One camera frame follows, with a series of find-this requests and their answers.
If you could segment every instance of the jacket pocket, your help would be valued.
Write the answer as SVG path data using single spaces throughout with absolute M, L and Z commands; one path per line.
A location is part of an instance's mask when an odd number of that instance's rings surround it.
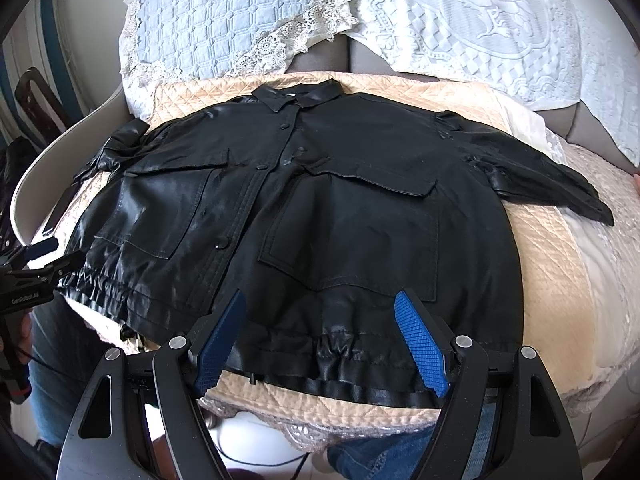
M 351 159 L 303 167 L 268 229 L 260 261 L 311 290 L 355 285 L 394 296 L 410 286 L 434 301 L 434 181 Z
M 227 165 L 227 155 L 154 153 L 138 161 L 121 177 L 116 211 L 96 237 L 169 259 L 193 220 L 207 182 Z

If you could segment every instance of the blue stripe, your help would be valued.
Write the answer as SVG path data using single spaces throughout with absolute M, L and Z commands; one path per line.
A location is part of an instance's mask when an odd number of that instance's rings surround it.
M 14 117 L 15 122 L 18 124 L 18 128 L 20 128 L 22 133 L 26 134 L 28 138 L 30 136 L 31 129 L 18 114 L 18 108 L 15 105 L 14 92 L 11 89 L 11 82 L 9 81 L 9 73 L 6 70 L 2 45 L 0 45 L 0 91 L 2 92 L 2 95 L 4 95 L 6 105 L 9 108 L 11 115 Z
M 53 0 L 40 0 L 40 14 L 44 45 L 47 50 L 47 57 L 49 57 L 49 66 L 53 74 L 53 81 L 56 84 L 60 101 L 66 113 L 69 114 L 73 122 L 77 123 L 84 115 L 78 104 L 78 96 L 76 96 L 74 86 L 71 84 L 71 78 L 66 68 L 65 57 L 62 54 L 62 48 L 58 40 L 58 28 L 56 27 L 56 17 L 53 12 Z

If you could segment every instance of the gray sofa cushion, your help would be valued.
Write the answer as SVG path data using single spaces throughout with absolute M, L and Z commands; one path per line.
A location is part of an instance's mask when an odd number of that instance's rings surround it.
M 625 155 L 620 152 L 604 126 L 597 120 L 582 101 L 578 103 L 574 125 L 566 140 L 578 144 L 590 152 L 601 156 L 607 162 L 627 173 L 637 173 L 636 168 Z
M 349 61 L 349 72 L 354 74 L 397 75 L 426 83 L 439 81 L 437 77 L 430 75 L 395 72 L 384 59 L 374 54 L 359 41 L 351 38 L 349 38 Z
M 347 49 L 347 37 L 337 34 L 333 41 L 322 40 L 310 47 L 309 52 L 295 55 L 287 72 L 348 72 Z
M 547 128 L 566 139 L 571 127 L 574 125 L 577 108 L 578 104 L 576 103 L 567 108 L 558 108 L 557 110 L 540 110 L 537 114 L 545 120 Z

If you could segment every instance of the sofa armrest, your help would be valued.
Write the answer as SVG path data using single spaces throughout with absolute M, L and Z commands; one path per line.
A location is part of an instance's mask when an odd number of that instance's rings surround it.
M 74 175 L 114 130 L 132 119 L 120 86 L 102 106 L 69 128 L 31 164 L 15 189 L 11 223 L 21 244 L 31 243 Z

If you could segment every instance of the pocket flap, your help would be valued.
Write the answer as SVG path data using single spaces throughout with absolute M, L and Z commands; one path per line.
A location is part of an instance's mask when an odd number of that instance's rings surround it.
M 325 157 L 312 164 L 303 164 L 303 167 L 314 175 L 331 173 L 343 178 L 357 178 L 389 191 L 410 196 L 427 196 L 435 185 L 434 180 L 392 173 L 352 158 Z
M 162 151 L 146 156 L 133 164 L 126 172 L 127 176 L 136 176 L 145 173 L 159 173 L 161 171 L 200 170 L 202 168 L 215 168 L 226 166 L 229 150 L 217 153 L 180 153 L 168 156 Z

